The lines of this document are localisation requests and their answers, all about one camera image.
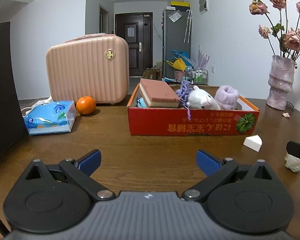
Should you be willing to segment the white alpaca plush toy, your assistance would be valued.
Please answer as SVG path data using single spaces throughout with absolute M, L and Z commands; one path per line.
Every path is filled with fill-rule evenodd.
M 191 109 L 221 110 L 216 100 L 208 92 L 198 86 L 193 87 L 186 104 Z

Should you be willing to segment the lavender towel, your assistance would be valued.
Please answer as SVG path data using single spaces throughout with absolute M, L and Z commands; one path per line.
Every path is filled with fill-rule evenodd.
M 220 86 L 215 93 L 215 101 L 222 110 L 235 110 L 239 98 L 238 90 L 231 86 Z

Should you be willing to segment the lilac drawstring pouch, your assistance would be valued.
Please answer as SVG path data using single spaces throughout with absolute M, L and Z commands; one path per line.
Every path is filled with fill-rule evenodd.
M 188 106 L 188 98 L 190 93 L 193 91 L 193 86 L 190 81 L 183 80 L 181 82 L 180 88 L 175 91 L 177 96 L 179 96 L 179 107 L 183 107 L 187 110 L 187 119 L 191 120 L 190 108 Z

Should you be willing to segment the pink layered sponge block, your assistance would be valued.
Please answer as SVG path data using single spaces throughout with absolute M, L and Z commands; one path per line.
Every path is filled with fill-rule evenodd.
M 141 79 L 139 90 L 149 108 L 178 108 L 179 106 L 179 96 L 165 81 Z

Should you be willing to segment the fallen rose petal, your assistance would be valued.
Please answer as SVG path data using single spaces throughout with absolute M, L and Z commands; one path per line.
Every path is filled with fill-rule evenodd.
M 290 118 L 290 114 L 287 112 L 287 113 L 283 113 L 282 114 L 285 118 Z

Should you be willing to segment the eyeglasses behind vase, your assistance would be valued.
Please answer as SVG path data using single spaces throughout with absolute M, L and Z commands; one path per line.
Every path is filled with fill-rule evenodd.
M 286 108 L 290 109 L 291 111 L 294 111 L 294 105 L 291 103 L 291 102 L 288 102 L 287 101 L 287 104 L 286 104 Z

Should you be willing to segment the orange tangerine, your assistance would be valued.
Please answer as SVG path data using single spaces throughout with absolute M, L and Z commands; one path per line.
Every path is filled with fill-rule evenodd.
M 96 109 L 96 102 L 90 96 L 83 96 L 76 102 L 76 110 L 80 115 L 89 115 Z

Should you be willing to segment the blue tissue pack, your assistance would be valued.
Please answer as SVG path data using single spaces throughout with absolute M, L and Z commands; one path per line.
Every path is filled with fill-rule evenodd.
M 73 101 L 56 101 L 34 107 L 24 122 L 29 135 L 70 133 L 75 118 Z

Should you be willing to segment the red cardboard box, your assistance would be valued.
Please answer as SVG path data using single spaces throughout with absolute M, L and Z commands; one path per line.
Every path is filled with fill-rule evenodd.
M 136 106 L 139 98 L 137 85 L 127 105 L 131 135 L 251 135 L 260 113 L 242 96 L 237 100 L 237 109 L 231 111 L 139 108 Z

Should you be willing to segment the pink textured vase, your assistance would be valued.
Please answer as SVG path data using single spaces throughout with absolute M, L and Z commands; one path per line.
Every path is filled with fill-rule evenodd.
M 267 105 L 284 111 L 287 105 L 287 94 L 293 89 L 295 61 L 273 55 L 268 85 L 270 85 Z

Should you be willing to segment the pink ribbed suitcase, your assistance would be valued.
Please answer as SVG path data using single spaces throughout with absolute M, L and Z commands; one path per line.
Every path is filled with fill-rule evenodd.
M 45 57 L 53 101 L 84 96 L 118 103 L 129 89 L 129 46 L 115 34 L 89 34 L 51 47 Z

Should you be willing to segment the cardboard box on floor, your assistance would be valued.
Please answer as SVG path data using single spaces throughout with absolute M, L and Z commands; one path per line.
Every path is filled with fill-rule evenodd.
M 144 70 L 142 78 L 151 80 L 161 80 L 162 70 L 158 68 L 147 68 L 146 70 Z

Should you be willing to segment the dried pink roses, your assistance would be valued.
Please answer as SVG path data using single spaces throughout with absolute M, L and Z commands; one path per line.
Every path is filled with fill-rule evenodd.
M 296 61 L 300 57 L 300 2 L 296 3 L 298 19 L 293 28 L 289 25 L 287 2 L 291 0 L 269 0 L 272 7 L 279 11 L 279 21 L 275 23 L 269 17 L 269 10 L 266 3 L 261 0 L 252 0 L 249 5 L 251 15 L 264 15 L 270 26 L 258 26 L 258 33 L 265 40 L 275 37 L 279 42 L 279 55 L 283 58 Z

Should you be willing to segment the grey refrigerator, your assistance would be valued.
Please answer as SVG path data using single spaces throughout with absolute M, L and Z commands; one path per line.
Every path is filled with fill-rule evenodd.
M 174 69 L 166 61 L 173 62 L 175 50 L 190 55 L 191 43 L 184 42 L 188 13 L 180 10 L 162 11 L 162 67 L 163 77 L 174 78 Z

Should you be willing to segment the wall electrical panel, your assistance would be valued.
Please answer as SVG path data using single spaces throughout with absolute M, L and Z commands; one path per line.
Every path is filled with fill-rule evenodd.
M 199 4 L 199 12 L 200 12 L 201 15 L 208 12 L 208 10 L 209 10 L 209 0 L 199 0 L 198 4 Z

